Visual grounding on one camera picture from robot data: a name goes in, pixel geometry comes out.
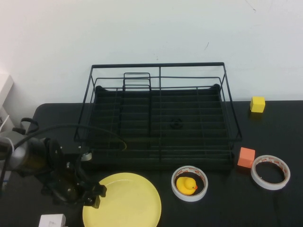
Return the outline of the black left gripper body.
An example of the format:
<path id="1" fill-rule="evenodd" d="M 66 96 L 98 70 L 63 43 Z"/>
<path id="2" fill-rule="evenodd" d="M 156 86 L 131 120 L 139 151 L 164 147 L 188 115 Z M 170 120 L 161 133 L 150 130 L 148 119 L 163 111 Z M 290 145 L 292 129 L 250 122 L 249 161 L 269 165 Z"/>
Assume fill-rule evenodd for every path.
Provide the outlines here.
<path id="1" fill-rule="evenodd" d="M 57 203 L 84 205 L 84 194 L 93 194 L 96 182 L 81 168 L 80 163 L 49 170 L 42 174 L 42 193 L 50 194 Z"/>

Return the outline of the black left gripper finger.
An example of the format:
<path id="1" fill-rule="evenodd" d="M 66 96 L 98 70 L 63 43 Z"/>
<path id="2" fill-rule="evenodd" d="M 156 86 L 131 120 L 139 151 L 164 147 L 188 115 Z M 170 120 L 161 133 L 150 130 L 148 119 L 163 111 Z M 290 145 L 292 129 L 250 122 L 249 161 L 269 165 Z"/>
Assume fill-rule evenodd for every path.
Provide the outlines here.
<path id="1" fill-rule="evenodd" d="M 93 207 L 98 209 L 100 206 L 100 195 L 99 194 L 91 194 L 87 193 L 83 196 L 84 206 Z"/>
<path id="2" fill-rule="evenodd" d="M 95 185 L 94 189 L 93 189 L 93 194 L 95 196 L 101 196 L 101 197 L 105 197 L 106 196 L 106 192 L 107 192 L 107 188 L 105 185 Z"/>

